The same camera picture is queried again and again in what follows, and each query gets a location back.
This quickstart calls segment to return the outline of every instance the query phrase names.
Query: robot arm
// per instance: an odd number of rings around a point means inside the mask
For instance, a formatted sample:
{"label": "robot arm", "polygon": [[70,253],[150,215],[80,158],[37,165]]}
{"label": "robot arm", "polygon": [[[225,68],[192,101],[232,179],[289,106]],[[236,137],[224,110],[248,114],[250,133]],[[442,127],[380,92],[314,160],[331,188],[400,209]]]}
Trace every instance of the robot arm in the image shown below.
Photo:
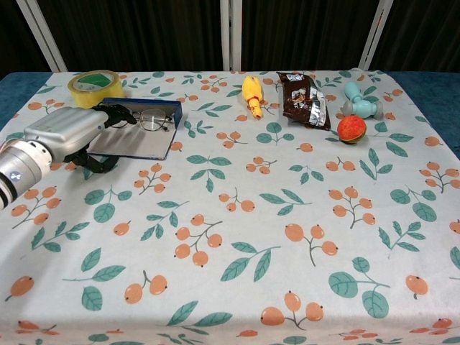
{"label": "robot arm", "polygon": [[123,106],[98,105],[93,109],[61,108],[28,126],[24,140],[6,143],[0,151],[0,210],[38,183],[54,162],[74,162],[94,173],[109,171],[118,157],[102,163],[86,149],[105,128],[120,121],[136,124]]}

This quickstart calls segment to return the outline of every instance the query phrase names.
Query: teal toy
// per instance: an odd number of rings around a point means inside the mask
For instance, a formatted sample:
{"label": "teal toy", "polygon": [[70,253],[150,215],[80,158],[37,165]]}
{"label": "teal toy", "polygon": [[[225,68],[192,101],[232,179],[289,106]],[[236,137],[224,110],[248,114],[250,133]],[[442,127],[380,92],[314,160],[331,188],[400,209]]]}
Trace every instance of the teal toy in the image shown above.
{"label": "teal toy", "polygon": [[349,101],[341,108],[344,115],[357,115],[362,119],[373,116],[376,119],[383,119],[383,104],[380,101],[371,103],[366,101],[359,90],[358,84],[349,82],[345,85],[345,96]]}

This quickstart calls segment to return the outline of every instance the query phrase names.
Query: snack package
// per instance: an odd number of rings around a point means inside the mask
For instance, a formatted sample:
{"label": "snack package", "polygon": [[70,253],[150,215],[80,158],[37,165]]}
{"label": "snack package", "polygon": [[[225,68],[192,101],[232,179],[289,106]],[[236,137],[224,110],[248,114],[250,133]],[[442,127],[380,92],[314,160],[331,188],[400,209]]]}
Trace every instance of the snack package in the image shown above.
{"label": "snack package", "polygon": [[282,114],[305,126],[331,129],[326,99],[308,75],[277,72],[282,82]]}

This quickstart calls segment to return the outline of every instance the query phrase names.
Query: yellow rubber chicken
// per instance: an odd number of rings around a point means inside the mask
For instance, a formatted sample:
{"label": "yellow rubber chicken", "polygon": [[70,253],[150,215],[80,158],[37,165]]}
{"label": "yellow rubber chicken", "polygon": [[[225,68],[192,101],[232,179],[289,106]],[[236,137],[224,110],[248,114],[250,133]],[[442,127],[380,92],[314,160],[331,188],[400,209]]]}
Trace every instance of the yellow rubber chicken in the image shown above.
{"label": "yellow rubber chicken", "polygon": [[256,119],[262,118],[262,110],[260,108],[260,102],[262,101],[262,87],[260,86],[259,79],[248,75],[242,86],[243,97],[249,104],[252,115]]}

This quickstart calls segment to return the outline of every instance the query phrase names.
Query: tape roll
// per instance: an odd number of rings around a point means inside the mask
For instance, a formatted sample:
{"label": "tape roll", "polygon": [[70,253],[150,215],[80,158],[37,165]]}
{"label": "tape roll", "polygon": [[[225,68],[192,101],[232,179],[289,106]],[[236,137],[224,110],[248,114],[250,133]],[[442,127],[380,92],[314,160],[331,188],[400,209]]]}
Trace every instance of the tape roll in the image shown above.
{"label": "tape roll", "polygon": [[124,97],[120,78],[110,70],[92,70],[74,77],[67,85],[77,106],[89,109],[106,97]]}

